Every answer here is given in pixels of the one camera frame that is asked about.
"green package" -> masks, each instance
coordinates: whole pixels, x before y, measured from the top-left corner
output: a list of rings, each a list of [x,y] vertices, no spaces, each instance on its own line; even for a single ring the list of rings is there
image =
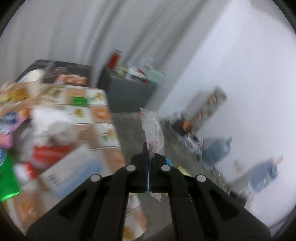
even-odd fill
[[[72,104],[73,105],[76,105],[76,106],[84,106],[84,107],[87,107],[87,98],[73,96],[72,97]]]
[[[20,186],[13,172],[13,163],[7,151],[0,148],[0,201],[20,193]]]

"red can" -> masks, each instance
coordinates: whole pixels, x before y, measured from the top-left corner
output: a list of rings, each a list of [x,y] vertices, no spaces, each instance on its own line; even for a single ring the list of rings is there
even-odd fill
[[[119,50],[116,50],[116,51],[113,53],[112,57],[111,57],[111,60],[110,60],[110,62],[109,62],[109,64],[108,64],[108,68],[111,68],[111,69],[112,69],[112,68],[114,68],[115,66],[117,66],[117,63],[118,63],[118,61],[119,61],[121,55],[122,55],[122,52],[119,51]]]

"screw head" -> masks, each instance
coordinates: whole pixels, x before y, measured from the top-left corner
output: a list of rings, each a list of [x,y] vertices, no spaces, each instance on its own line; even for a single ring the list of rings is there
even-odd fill
[[[197,179],[199,182],[203,183],[203,182],[206,181],[207,178],[206,178],[204,175],[198,175],[198,176],[196,177],[196,179]]]
[[[164,172],[167,172],[167,171],[170,170],[170,166],[169,166],[169,165],[163,165],[163,166],[161,167],[161,169],[162,169]]]
[[[136,167],[135,167],[134,165],[128,165],[128,166],[126,167],[126,169],[127,169],[129,172],[132,172],[132,171],[134,171],[134,170],[136,169]]]
[[[100,176],[98,175],[98,174],[95,174],[95,175],[92,175],[91,176],[91,181],[92,182],[97,182],[97,181],[99,181],[101,178],[100,178]]]

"patterned tablecloth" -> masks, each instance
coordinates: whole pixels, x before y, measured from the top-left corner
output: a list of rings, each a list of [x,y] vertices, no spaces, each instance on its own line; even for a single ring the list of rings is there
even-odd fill
[[[44,96],[52,106],[64,110],[72,119],[78,132],[75,146],[88,143],[91,152],[103,156],[102,176],[111,175],[126,165],[120,143],[109,112],[106,94],[100,89],[77,86],[48,85]],[[72,97],[88,98],[88,107],[73,106]],[[44,187],[39,179],[30,181],[22,187],[22,192],[7,200],[5,207],[12,220],[21,231],[26,232],[33,220],[26,220],[27,201],[34,203],[36,216],[40,217],[60,200]],[[142,212],[138,196],[130,194],[126,213],[123,240],[134,240],[147,230],[146,219]]]

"pink package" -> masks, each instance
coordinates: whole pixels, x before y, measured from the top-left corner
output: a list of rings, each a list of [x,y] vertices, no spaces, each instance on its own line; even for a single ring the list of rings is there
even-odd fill
[[[0,118],[0,147],[13,147],[12,133],[28,119],[28,112],[24,109],[21,111],[10,111]]]

